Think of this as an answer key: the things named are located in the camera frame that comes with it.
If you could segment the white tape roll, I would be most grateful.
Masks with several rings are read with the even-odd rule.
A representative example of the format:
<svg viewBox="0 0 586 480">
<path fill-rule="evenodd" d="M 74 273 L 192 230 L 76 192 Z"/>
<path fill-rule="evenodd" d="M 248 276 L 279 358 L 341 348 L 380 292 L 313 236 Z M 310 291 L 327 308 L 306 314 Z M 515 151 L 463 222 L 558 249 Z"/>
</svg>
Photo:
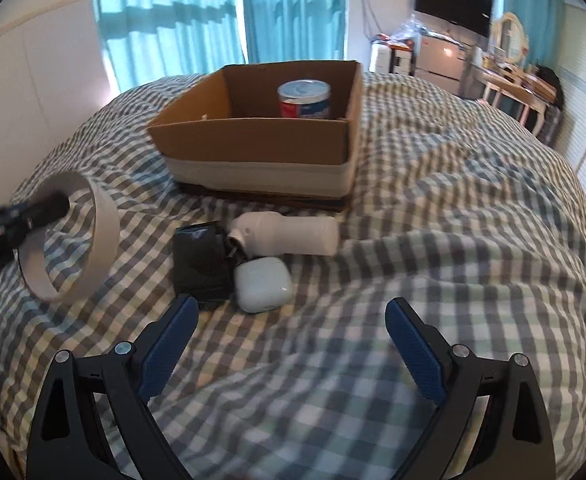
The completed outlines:
<svg viewBox="0 0 586 480">
<path fill-rule="evenodd" d="M 16 250 L 26 288 L 40 301 L 72 304 L 98 292 L 118 256 L 118 207 L 94 179 L 76 171 L 51 174 L 26 201 L 43 221 Z"/>
</svg>

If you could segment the black wallet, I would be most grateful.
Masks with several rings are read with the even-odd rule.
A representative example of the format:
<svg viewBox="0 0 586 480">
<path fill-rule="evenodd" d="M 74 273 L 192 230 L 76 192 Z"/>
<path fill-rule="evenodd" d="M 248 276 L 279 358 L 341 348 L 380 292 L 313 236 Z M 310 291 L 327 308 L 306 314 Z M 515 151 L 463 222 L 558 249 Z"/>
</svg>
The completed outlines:
<svg viewBox="0 0 586 480">
<path fill-rule="evenodd" d="M 199 304 L 221 304 L 230 298 L 233 281 L 217 222 L 183 224 L 173 235 L 171 284 L 176 296 L 189 295 Z"/>
</svg>

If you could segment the white earbuds case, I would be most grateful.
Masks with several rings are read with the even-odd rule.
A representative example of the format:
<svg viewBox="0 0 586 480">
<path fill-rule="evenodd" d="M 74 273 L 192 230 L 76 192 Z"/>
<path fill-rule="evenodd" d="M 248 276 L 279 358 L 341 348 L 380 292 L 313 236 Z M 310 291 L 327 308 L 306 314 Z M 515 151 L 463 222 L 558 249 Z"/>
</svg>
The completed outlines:
<svg viewBox="0 0 586 480">
<path fill-rule="evenodd" d="M 278 309 L 293 294 L 291 274 L 280 258 L 257 258 L 235 268 L 235 302 L 245 313 Z"/>
</svg>

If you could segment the white plug charger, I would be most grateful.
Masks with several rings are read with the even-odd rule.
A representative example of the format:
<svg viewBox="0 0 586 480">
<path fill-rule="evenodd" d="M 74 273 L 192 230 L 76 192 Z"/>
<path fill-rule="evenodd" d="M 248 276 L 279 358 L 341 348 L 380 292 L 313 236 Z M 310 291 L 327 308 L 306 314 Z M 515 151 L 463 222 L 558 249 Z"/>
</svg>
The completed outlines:
<svg viewBox="0 0 586 480">
<path fill-rule="evenodd" d="M 340 226 L 332 217 L 287 217 L 279 212 L 246 212 L 230 223 L 228 240 L 250 258 L 281 255 L 332 257 Z"/>
</svg>

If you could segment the brown cardboard box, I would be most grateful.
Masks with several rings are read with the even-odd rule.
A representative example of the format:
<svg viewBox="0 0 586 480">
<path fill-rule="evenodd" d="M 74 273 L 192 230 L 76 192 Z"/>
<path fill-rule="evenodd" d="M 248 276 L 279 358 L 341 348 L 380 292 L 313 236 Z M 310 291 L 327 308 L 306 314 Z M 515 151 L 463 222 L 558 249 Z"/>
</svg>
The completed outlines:
<svg viewBox="0 0 586 480">
<path fill-rule="evenodd" d="M 298 79 L 329 84 L 328 119 L 281 116 L 278 88 Z M 341 211 L 354 188 L 362 109 L 356 61 L 227 65 L 169 103 L 148 133 L 188 192 Z"/>
</svg>

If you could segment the wooden vanity desk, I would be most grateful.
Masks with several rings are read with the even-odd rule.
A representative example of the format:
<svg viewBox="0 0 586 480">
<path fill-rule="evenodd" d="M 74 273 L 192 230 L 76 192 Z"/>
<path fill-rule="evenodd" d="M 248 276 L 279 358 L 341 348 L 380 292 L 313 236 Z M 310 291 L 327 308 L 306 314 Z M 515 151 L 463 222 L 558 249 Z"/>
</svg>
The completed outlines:
<svg viewBox="0 0 586 480">
<path fill-rule="evenodd" d="M 473 76 L 484 85 L 482 100 L 498 107 L 502 98 L 509 98 L 522 105 L 518 122 L 525 126 L 530 112 L 536 114 L 532 134 L 539 136 L 548 109 L 554 104 L 556 89 L 537 76 L 526 74 L 517 67 L 506 66 L 506 70 L 490 70 L 475 66 Z"/>
</svg>

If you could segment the teal window curtain right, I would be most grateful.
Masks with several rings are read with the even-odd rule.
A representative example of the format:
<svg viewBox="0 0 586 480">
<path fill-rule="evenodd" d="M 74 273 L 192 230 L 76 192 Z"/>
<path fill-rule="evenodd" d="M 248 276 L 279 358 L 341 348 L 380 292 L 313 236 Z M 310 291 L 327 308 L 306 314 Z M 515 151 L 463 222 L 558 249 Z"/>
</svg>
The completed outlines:
<svg viewBox="0 0 586 480">
<path fill-rule="evenodd" d="M 247 60 L 341 60 L 346 0 L 243 0 Z"/>
</svg>

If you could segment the silver mini fridge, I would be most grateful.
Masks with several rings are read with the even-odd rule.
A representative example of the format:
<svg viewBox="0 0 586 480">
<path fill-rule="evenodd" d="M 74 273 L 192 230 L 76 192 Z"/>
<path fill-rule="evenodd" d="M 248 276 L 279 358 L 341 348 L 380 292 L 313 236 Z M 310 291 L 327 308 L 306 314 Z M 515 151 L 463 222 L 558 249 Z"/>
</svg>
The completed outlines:
<svg viewBox="0 0 586 480">
<path fill-rule="evenodd" d="M 415 77 L 435 84 L 452 94 L 461 88 L 464 52 L 453 42 L 422 35 L 415 58 Z"/>
</svg>

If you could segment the white hard suitcase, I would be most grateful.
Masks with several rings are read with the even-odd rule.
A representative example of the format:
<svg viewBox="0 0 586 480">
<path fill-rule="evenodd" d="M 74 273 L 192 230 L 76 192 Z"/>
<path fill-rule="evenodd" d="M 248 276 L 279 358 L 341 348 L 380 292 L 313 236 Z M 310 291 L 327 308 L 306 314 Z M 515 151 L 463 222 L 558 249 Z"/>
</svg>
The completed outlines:
<svg viewBox="0 0 586 480">
<path fill-rule="evenodd" d="M 378 40 L 371 44 L 371 73 L 410 75 L 411 63 L 412 47 L 403 42 Z"/>
</svg>

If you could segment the oval vanity mirror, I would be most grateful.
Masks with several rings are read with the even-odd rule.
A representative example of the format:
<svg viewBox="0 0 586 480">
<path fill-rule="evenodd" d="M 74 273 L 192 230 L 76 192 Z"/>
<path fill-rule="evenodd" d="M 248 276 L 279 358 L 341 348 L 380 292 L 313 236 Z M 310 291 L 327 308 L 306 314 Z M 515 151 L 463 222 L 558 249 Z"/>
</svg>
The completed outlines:
<svg viewBox="0 0 586 480">
<path fill-rule="evenodd" d="M 507 63 L 523 63 L 529 52 L 528 36 L 518 17 L 506 12 L 491 26 L 490 41 L 496 49 L 503 52 Z"/>
</svg>

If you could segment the teal curtain by wardrobe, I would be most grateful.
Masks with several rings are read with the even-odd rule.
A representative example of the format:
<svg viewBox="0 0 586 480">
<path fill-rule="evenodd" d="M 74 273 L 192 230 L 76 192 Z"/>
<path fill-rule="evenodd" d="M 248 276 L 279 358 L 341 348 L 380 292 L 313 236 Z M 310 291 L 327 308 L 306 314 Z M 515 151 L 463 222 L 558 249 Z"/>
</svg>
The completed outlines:
<svg viewBox="0 0 586 480">
<path fill-rule="evenodd" d="M 528 36 L 526 61 L 553 68 L 560 50 L 564 0 L 504 0 L 504 10 L 517 16 Z"/>
</svg>

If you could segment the black wall television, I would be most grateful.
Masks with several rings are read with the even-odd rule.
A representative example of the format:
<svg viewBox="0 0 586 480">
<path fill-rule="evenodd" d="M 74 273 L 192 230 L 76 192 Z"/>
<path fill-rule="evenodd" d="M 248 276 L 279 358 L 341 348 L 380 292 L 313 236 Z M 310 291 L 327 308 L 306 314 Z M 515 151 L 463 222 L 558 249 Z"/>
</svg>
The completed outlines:
<svg viewBox="0 0 586 480">
<path fill-rule="evenodd" d="M 415 0 L 415 11 L 488 38 L 494 0 Z"/>
</svg>

